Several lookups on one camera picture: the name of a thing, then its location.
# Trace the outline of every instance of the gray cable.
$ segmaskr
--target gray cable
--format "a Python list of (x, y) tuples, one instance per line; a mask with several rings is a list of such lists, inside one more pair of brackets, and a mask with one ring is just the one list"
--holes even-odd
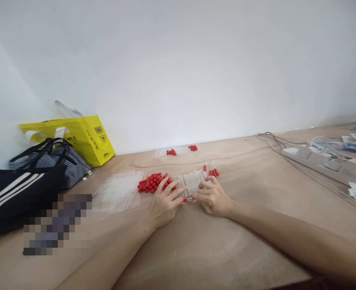
[[(281, 138), (281, 137), (279, 137), (279, 136), (274, 136), (272, 133), (270, 133), (273, 137), (276, 137), (276, 138), (279, 138), (279, 139), (281, 139), (281, 140), (284, 140), (284, 141), (286, 141), (286, 142), (288, 142), (288, 143), (291, 143), (291, 144), (306, 144), (306, 142), (302, 142), (302, 143), (297, 143), (297, 142), (291, 142), (291, 141), (288, 141), (288, 140), (286, 140), (286, 139), (284, 139), (284, 138)], [(258, 133), (256, 136), (258, 137), (258, 135), (267, 135), (266, 133)]]
[(272, 136), (274, 138), (274, 140), (277, 142), (278, 145), (282, 144), (284, 146), (284, 149), (286, 149), (286, 144), (281, 142), (281, 141), (278, 141), (276, 136), (274, 136), (271, 132), (265, 132), (265, 134), (270, 134), (270, 136)]
[(287, 158), (284, 154), (282, 154), (281, 152), (278, 152), (276, 149), (274, 149), (272, 143), (269, 140), (265, 140), (259, 137), (259, 135), (262, 135), (263, 133), (258, 133), (256, 135), (256, 137), (262, 141), (265, 141), (266, 144), (268, 144), (269, 142), (269, 146), (278, 154), (280, 154), (282, 157), (285, 158), (286, 161), (288, 161), (289, 163), (291, 163), (292, 165), (296, 166), (297, 168), (308, 172), (309, 174), (313, 175), (314, 177), (317, 177), (319, 180), (321, 180), (322, 182), (326, 183), (327, 185), (331, 186), (332, 188), (336, 189), (337, 191), (339, 191), (340, 193), (342, 193), (344, 196), (350, 198), (351, 200), (353, 200), (356, 203), (356, 199), (354, 199), (353, 197), (349, 196), (348, 194), (346, 194), (345, 192), (341, 191), (340, 189), (338, 189), (336, 186), (330, 184), (329, 182), (325, 181), (324, 179), (322, 179), (320, 176), (317, 176), (316, 174), (314, 174), (313, 172), (306, 170), (305, 168), (301, 167), (300, 165), (296, 164), (295, 162), (293, 162), (292, 160), (290, 160), (289, 158)]

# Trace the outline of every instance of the plastic packaging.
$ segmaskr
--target plastic packaging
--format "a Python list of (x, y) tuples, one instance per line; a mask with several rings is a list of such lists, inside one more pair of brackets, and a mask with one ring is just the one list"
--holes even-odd
[[(188, 146), (196, 146), (196, 150), (192, 151)], [(171, 152), (172, 150), (175, 151), (176, 154), (167, 154), (168, 152)], [(188, 145), (182, 145), (182, 146), (172, 146), (172, 147), (165, 147), (165, 148), (160, 148), (158, 150), (155, 150), (154, 153), (154, 158), (162, 157), (162, 156), (171, 156), (174, 157), (176, 155), (184, 155), (184, 154), (191, 154), (195, 153), (197, 150), (201, 150), (201, 148), (197, 144), (188, 144)]]
[(93, 194), (92, 212), (119, 213), (140, 205), (137, 185), (143, 171), (113, 174)]

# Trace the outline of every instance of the black tote bag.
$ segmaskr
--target black tote bag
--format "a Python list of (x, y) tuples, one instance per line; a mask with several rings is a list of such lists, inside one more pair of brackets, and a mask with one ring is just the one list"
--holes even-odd
[(42, 148), (35, 159), (17, 170), (0, 170), (0, 234), (23, 227), (30, 217), (43, 216), (46, 209), (52, 208), (52, 202), (57, 201), (66, 170), (66, 146), (55, 166), (36, 168), (37, 161), (53, 144), (48, 138), (19, 155), (26, 156)]

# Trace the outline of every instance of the striped bag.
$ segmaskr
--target striped bag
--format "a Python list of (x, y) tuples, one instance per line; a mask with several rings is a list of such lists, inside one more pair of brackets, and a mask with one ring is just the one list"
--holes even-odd
[(42, 148), (36, 158), (16, 170), (0, 170), (0, 234), (21, 228), (30, 217), (42, 216), (57, 201), (58, 189), (64, 183), (68, 147), (64, 147), (54, 166), (37, 168), (38, 161), (52, 147), (52, 140), (47, 139), (22, 153)]
[[(48, 168), (55, 166), (56, 162), (59, 160), (60, 156), (66, 150), (64, 165), (66, 165), (64, 181), (60, 185), (59, 190), (69, 189), (78, 183), (86, 174), (92, 169), (92, 166), (85, 163), (85, 161), (74, 151), (72, 146), (62, 138), (55, 138), (51, 140), (52, 147), (55, 144), (61, 144), (62, 146), (58, 149), (52, 150), (52, 147), (43, 154), (37, 161), (36, 168)], [(32, 150), (27, 150), (24, 153), (14, 157), (9, 161), (9, 169), (16, 170), (21, 166), (24, 166), (27, 162), (34, 160), (39, 151), (37, 151), (37, 146), (32, 147)]]

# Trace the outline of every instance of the yellow bag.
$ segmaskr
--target yellow bag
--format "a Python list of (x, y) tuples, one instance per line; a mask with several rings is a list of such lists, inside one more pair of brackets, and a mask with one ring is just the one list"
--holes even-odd
[(80, 117), (20, 124), (20, 127), (27, 139), (34, 142), (42, 142), (46, 138), (64, 138), (89, 165), (102, 166), (115, 155), (115, 151), (99, 117), (84, 117), (78, 111), (72, 112), (77, 112)]

